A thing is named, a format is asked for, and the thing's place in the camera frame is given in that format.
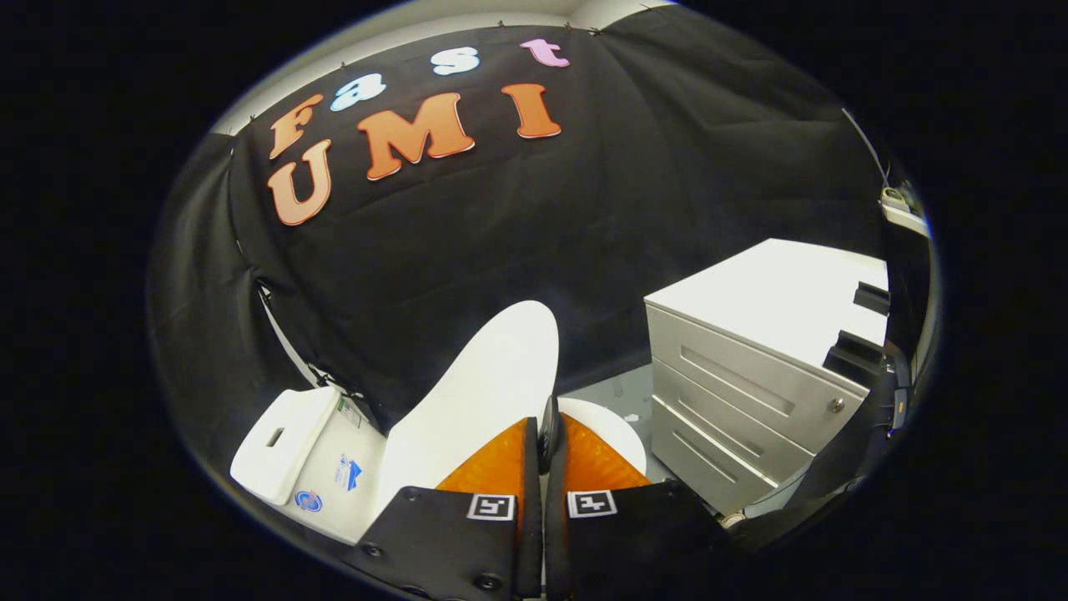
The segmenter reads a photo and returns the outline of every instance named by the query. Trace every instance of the white plastic container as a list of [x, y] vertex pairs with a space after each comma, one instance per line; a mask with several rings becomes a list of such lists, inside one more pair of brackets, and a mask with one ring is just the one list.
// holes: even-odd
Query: white plastic container
[[230, 475], [289, 518], [356, 544], [374, 521], [384, 446], [336, 390], [286, 391], [249, 431]]

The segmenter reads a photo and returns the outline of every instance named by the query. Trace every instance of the drawer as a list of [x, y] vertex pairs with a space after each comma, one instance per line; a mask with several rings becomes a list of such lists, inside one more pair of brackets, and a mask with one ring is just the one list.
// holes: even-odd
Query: drawer
[[778, 485], [813, 458], [782, 434], [738, 411], [716, 394], [653, 360], [653, 394], [664, 405]]
[[653, 397], [653, 455], [721, 513], [732, 513], [775, 487]]
[[[819, 453], [867, 395], [656, 307], [646, 311], [654, 359], [808, 453]], [[835, 399], [845, 402], [837, 412]]]

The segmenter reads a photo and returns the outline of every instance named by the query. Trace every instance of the pink letter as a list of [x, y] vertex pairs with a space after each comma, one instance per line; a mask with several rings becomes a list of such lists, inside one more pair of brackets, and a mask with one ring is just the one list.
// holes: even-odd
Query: pink letter
[[541, 39], [540, 37], [538, 37], [537, 39], [531, 39], [530, 42], [523, 42], [519, 46], [523, 48], [530, 48], [531, 52], [534, 54], [534, 58], [537, 60], [537, 62], [546, 66], [563, 67], [571, 64], [570, 62], [568, 62], [567, 59], [557, 58], [556, 54], [552, 53], [553, 50], [559, 50], [560, 46], [555, 44], [549, 44], [548, 42]]

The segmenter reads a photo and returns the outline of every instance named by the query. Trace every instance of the white object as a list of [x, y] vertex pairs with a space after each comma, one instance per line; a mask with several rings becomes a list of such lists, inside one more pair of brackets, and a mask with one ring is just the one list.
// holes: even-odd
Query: white object
[[882, 201], [880, 206], [882, 206], [882, 216], [891, 223], [908, 227], [924, 237], [931, 237], [930, 230], [927, 227], [927, 221], [922, 217], [913, 215], [908, 208], [900, 208], [886, 201]]
[[579, 424], [600, 437], [615, 453], [645, 475], [645, 446], [627, 422], [611, 410], [579, 399], [559, 397], [560, 413], [574, 417]]
[[384, 444], [337, 391], [286, 391], [249, 431], [230, 475], [289, 518], [356, 544], [373, 520]]
[[772, 238], [645, 298], [653, 453], [717, 510], [783, 485], [867, 396], [822, 367], [839, 331], [885, 343], [861, 282], [888, 289], [885, 262]]
[[390, 431], [375, 515], [403, 487], [435, 488], [524, 417], [540, 423], [556, 380], [560, 338], [545, 305], [524, 300], [468, 343], [434, 389]]
[[742, 513], [732, 513], [732, 515], [727, 516], [726, 518], [720, 520], [720, 525], [723, 526], [724, 531], [729, 531], [731, 526], [734, 526], [735, 524], [738, 524], [738, 523], [742, 522], [743, 520], [745, 520], [745, 516], [744, 515], [742, 515]]

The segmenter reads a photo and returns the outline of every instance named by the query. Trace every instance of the white letter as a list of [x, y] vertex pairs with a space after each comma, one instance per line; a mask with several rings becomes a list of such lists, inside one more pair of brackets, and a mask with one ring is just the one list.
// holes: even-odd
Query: white letter
[[439, 66], [434, 67], [434, 73], [438, 75], [452, 75], [464, 73], [478, 66], [478, 58], [475, 56], [478, 50], [470, 46], [464, 48], [453, 48], [442, 50], [430, 57], [430, 63]]
[[381, 75], [377, 73], [364, 75], [337, 90], [337, 93], [334, 94], [337, 98], [330, 105], [330, 110], [345, 110], [360, 100], [370, 100], [381, 94], [384, 89], [386, 84], [382, 83]]

